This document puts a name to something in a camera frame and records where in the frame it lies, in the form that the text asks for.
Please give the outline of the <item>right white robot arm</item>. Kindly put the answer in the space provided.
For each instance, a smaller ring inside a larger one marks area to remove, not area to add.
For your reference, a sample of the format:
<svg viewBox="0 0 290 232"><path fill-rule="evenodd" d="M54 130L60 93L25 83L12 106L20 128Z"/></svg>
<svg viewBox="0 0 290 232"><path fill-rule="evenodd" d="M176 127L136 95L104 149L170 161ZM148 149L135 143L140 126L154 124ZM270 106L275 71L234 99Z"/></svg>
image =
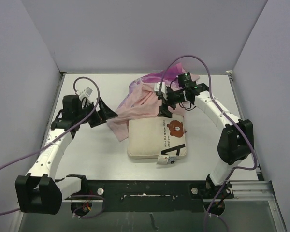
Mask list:
<svg viewBox="0 0 290 232"><path fill-rule="evenodd" d="M158 117L175 119L170 108L189 102L199 108L214 123L221 132L217 145L218 162L207 176L205 191L208 196L215 198L223 192L223 184L230 178L231 173L253 150L253 125L249 120L242 120L224 107L212 92L209 84L196 83L189 72L178 75L179 89L174 90L165 82L154 84L154 92L161 106Z"/></svg>

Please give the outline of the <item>pink pillowcase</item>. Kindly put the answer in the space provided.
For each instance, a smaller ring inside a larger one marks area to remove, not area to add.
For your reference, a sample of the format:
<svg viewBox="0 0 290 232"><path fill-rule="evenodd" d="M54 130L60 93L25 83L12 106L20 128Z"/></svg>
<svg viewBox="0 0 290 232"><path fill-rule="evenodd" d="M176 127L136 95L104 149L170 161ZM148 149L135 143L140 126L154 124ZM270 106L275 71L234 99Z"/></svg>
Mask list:
<svg viewBox="0 0 290 232"><path fill-rule="evenodd" d="M164 71L152 72L130 83L127 96L116 109L118 117L107 121L108 127L118 141L128 138L130 120L157 116L161 101L154 92L154 84L164 78L165 84L171 85L173 90L178 90L175 79L185 72L182 64L178 63L170 67L165 75L163 75Z"/></svg>

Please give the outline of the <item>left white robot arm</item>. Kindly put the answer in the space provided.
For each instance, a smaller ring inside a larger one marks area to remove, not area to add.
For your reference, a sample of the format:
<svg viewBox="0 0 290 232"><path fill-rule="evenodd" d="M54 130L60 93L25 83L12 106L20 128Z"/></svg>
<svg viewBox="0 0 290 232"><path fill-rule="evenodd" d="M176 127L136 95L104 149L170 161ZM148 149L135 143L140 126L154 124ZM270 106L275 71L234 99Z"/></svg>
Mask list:
<svg viewBox="0 0 290 232"><path fill-rule="evenodd" d="M23 213L55 215L63 200L72 196L82 199L88 195L85 175L69 174L56 180L58 166L82 124L88 123L93 128L118 116L102 98L98 98L96 108L87 97L66 95L62 107L51 124L45 148L30 170L15 181L19 208Z"/></svg>

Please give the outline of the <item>cream pillow with bear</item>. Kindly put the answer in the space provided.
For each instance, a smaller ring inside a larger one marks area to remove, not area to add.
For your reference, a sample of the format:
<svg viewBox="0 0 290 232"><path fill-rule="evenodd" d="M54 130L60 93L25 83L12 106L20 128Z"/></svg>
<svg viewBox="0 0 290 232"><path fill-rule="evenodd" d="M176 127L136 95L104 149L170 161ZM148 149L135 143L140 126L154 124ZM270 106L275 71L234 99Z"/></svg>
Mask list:
<svg viewBox="0 0 290 232"><path fill-rule="evenodd" d="M156 159L157 165L174 164L184 158L187 146L183 116L131 120L127 154L132 159Z"/></svg>

